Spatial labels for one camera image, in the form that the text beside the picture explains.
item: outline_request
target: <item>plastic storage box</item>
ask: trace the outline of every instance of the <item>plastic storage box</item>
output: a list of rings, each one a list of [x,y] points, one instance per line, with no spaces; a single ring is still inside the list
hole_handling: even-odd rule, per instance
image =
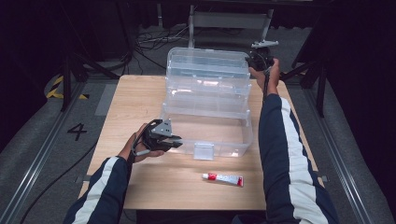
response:
[[[250,146],[250,74],[244,52],[174,48],[168,53],[161,119],[172,121],[183,146],[170,151],[241,157]]]

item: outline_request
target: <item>red and white tube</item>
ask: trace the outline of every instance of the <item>red and white tube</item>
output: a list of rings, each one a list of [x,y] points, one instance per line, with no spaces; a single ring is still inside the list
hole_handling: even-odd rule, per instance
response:
[[[202,178],[244,187],[244,177],[242,177],[241,175],[202,174]]]

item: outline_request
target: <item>dark blue sleeve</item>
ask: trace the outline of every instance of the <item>dark blue sleeve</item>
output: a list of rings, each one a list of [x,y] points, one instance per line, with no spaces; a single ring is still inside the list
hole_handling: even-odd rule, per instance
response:
[[[128,179],[125,159],[106,159],[88,190],[69,208],[64,223],[119,223]]]
[[[268,223],[338,223],[332,200],[312,170],[287,100],[266,97],[259,124]]]

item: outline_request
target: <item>person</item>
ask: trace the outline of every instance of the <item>person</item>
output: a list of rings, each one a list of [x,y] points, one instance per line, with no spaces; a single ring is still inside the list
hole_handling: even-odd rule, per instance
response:
[[[249,72],[264,90],[263,72],[251,67]],[[279,78],[279,60],[274,59],[259,121],[266,219],[241,215],[235,216],[232,223],[338,223],[330,195],[319,184],[307,158],[290,105],[278,95]],[[145,126],[131,136],[117,157],[103,162],[92,176],[87,192],[69,208],[64,223],[119,222],[132,169],[132,164],[128,167],[131,145]],[[136,151],[144,149],[139,144]],[[151,151],[136,156],[134,162],[161,155],[163,151]]]

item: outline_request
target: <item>wooden table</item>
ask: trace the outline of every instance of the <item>wooden table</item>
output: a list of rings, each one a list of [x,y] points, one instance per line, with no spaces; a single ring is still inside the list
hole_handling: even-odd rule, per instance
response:
[[[124,207],[167,210],[265,210],[257,140],[262,92],[255,80],[251,82],[248,102],[254,140],[244,156],[215,157],[213,161],[198,161],[194,160],[192,155],[166,153],[160,158],[147,158],[134,164]],[[279,83],[278,90],[282,97],[289,100],[294,110],[283,82]],[[92,175],[105,158],[117,155],[131,134],[144,122],[150,122],[160,116],[164,97],[164,77],[123,76],[120,79],[88,175]],[[317,170],[303,130],[301,135],[314,170]],[[239,188],[207,182],[202,179],[204,173],[242,175],[245,186]],[[81,193],[87,186],[88,184],[84,184]]]

